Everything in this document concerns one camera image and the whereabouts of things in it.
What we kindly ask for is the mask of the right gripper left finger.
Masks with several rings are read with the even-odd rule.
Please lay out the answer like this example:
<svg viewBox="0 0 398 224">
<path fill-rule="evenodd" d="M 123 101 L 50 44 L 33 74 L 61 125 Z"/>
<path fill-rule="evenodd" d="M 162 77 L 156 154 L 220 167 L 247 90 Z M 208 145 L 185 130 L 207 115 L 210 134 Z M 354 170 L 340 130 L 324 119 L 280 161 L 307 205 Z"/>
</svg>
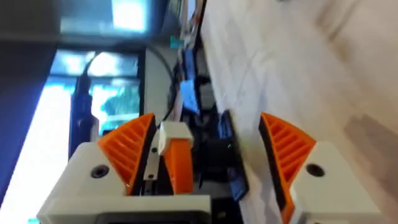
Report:
<svg viewBox="0 0 398 224">
<path fill-rule="evenodd" d="M 81 143 L 48 198 L 140 195 L 155 132 L 155 114 L 147 113 Z"/>
</svg>

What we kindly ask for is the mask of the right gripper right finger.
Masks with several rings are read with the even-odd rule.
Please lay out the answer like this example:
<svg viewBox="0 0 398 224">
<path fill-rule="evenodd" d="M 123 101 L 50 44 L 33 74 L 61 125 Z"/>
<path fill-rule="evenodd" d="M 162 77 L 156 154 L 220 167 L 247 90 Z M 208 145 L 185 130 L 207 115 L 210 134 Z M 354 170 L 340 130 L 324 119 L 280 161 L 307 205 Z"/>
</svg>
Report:
<svg viewBox="0 0 398 224">
<path fill-rule="evenodd" d="M 261 113 L 266 150 L 282 223 L 382 223 L 380 209 L 330 142 Z"/>
</svg>

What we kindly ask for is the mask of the finger of the left gripper with orange wedge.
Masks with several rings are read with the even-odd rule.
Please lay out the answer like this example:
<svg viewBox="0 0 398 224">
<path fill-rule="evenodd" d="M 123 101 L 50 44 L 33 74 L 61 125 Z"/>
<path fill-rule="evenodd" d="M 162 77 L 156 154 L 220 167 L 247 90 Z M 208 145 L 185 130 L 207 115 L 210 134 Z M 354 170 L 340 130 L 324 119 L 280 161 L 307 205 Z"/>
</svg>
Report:
<svg viewBox="0 0 398 224">
<path fill-rule="evenodd" d="M 163 121 L 159 128 L 159 152 L 169 175 L 174 194 L 193 193 L 194 137 L 183 122 Z"/>
</svg>

